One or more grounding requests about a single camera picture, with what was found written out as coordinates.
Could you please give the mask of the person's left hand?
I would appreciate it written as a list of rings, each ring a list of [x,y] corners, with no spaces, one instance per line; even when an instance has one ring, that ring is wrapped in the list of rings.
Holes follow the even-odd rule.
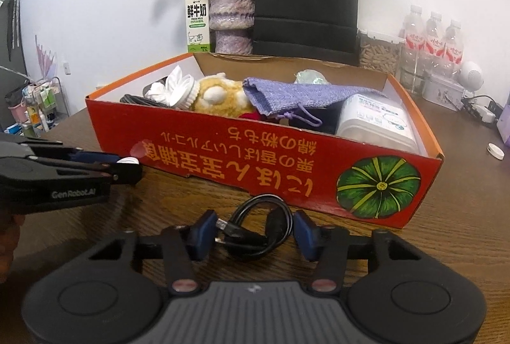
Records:
[[[0,283],[4,283],[10,274],[14,251],[18,246],[24,222],[24,215],[13,215],[7,210],[1,210]]]

